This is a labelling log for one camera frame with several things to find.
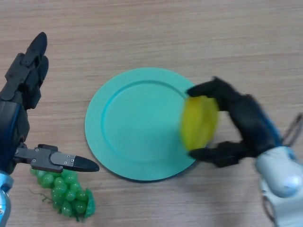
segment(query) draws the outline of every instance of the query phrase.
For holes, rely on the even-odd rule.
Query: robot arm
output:
[[[269,217],[275,226],[303,227],[303,167],[290,144],[283,144],[284,139],[257,101],[251,95],[241,95],[219,78],[197,85],[187,93],[216,99],[220,111],[228,112],[242,137],[240,142],[226,141],[215,148],[192,150],[190,156],[217,167],[238,164],[246,157],[255,158],[263,199],[271,205],[273,216]]]
[[[10,176],[17,163],[30,164],[33,169],[61,173],[63,169],[97,172],[99,166],[84,157],[64,154],[56,146],[39,144],[28,149],[27,110],[35,109],[41,98],[40,87],[48,71],[45,33],[40,33],[26,53],[19,53],[0,91],[0,227],[9,219],[11,203],[8,196],[13,186]]]

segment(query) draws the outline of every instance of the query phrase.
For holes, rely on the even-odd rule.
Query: grape stem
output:
[[[34,195],[42,195],[42,196],[44,196],[44,199],[42,199],[43,202],[44,202],[45,200],[50,200],[50,201],[53,202],[52,199],[48,198],[48,197],[47,197],[45,194],[43,194],[43,193],[35,193],[35,192],[32,192],[30,189],[29,189],[29,191],[30,191],[32,194],[34,194]]]

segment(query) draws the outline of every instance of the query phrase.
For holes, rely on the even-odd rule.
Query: wooden table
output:
[[[93,158],[84,135],[89,101],[114,75],[138,67],[171,69],[195,83],[219,76],[254,94],[281,131],[303,110],[301,0],[2,0],[0,31],[1,86],[16,54],[41,31],[48,35],[50,68],[42,99],[29,111],[30,147],[46,143]],[[238,138],[222,114],[216,141]],[[301,158],[302,146],[295,146]],[[151,184],[104,169],[80,174],[97,203],[85,223],[58,215],[29,192],[45,192],[29,166],[12,176],[8,226],[271,226],[252,160],[225,169],[200,164]]]

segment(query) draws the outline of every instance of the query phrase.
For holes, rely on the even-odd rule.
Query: grape bunch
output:
[[[39,185],[51,189],[50,200],[58,213],[75,217],[77,221],[94,214],[96,208],[93,194],[89,189],[81,188],[76,172],[64,169],[58,174],[31,168],[30,173],[37,177]]]

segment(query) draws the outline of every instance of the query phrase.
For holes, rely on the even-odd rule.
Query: teal plate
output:
[[[158,68],[112,78],[93,96],[85,117],[93,155],[115,175],[139,182],[170,178],[192,166],[179,133],[186,90],[192,86]]]

